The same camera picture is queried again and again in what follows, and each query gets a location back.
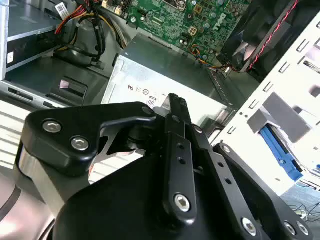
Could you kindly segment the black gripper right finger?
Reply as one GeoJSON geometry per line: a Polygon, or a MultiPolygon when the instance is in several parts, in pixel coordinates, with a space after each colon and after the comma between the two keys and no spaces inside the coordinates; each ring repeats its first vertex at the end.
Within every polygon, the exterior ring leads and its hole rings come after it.
{"type": "Polygon", "coordinates": [[[234,240],[312,240],[306,223],[227,145],[212,147],[191,126],[192,142],[204,156],[204,172],[218,187],[234,240]]]}

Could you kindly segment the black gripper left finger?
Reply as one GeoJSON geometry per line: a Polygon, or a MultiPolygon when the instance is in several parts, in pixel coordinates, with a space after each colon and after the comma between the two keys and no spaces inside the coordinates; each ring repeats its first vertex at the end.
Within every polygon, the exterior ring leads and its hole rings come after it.
{"type": "Polygon", "coordinates": [[[22,172],[58,214],[88,186],[95,164],[142,151],[164,163],[164,212],[175,222],[192,223],[197,203],[187,103],[171,93],[161,110],[167,115],[142,102],[127,102],[31,113],[22,131],[22,172]]]}

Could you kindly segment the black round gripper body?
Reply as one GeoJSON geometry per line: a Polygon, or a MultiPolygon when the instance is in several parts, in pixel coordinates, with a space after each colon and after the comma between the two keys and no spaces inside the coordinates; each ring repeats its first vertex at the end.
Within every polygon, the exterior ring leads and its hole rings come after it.
{"type": "Polygon", "coordinates": [[[176,222],[162,208],[165,165],[152,154],[133,161],[73,195],[57,216],[55,240],[234,240],[226,204],[205,173],[190,126],[197,213],[176,222]]]}

